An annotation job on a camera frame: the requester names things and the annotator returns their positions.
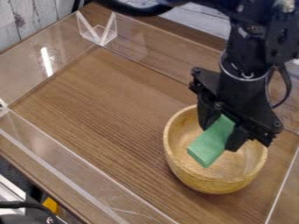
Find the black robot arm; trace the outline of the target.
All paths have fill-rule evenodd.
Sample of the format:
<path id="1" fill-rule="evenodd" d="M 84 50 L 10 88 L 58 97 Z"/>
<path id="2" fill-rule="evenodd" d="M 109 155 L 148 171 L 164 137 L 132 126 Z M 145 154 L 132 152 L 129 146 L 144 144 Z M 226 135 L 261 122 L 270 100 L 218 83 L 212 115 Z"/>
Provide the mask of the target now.
<path id="1" fill-rule="evenodd" d="M 188 3 L 228 17 L 228 42 L 214 73 L 194 67 L 189 90 L 197 95 L 198 125 L 206 130 L 220 116 L 234 123 L 224 149 L 237 151 L 248 140 L 268 146 L 281 132 L 268 100 L 266 85 L 274 72 L 292 89 L 285 63 L 299 58 L 299 0 L 156 0 L 136 7 L 120 0 L 94 0 L 112 11 L 133 17 L 158 16 Z"/>

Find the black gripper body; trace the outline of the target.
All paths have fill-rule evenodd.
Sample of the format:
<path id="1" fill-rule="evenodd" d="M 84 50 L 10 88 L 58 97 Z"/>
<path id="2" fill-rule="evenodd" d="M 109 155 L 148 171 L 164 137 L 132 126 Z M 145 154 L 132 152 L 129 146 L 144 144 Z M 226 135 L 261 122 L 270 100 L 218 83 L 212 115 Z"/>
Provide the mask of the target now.
<path id="1" fill-rule="evenodd" d="M 265 80 L 237 80 L 222 71 L 218 73 L 194 67 L 190 70 L 189 90 L 198 96 L 208 92 L 222 102 L 221 115 L 248 132 L 246 140 L 270 145 L 282 130 L 282 124 L 266 100 Z"/>

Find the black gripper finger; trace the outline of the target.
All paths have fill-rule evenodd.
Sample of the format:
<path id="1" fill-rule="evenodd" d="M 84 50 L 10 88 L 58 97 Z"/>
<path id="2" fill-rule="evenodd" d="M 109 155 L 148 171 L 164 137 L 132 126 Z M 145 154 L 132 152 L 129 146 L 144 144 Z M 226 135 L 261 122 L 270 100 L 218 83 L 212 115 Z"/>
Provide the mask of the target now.
<path id="1" fill-rule="evenodd" d="M 248 140 L 248 131 L 237 125 L 230 134 L 228 135 L 228 140 L 225 142 L 225 150 L 236 152 L 244 142 Z"/>
<path id="2" fill-rule="evenodd" d="M 197 96 L 198 125 L 205 130 L 220 118 L 222 102 L 212 94 L 202 92 Z"/>

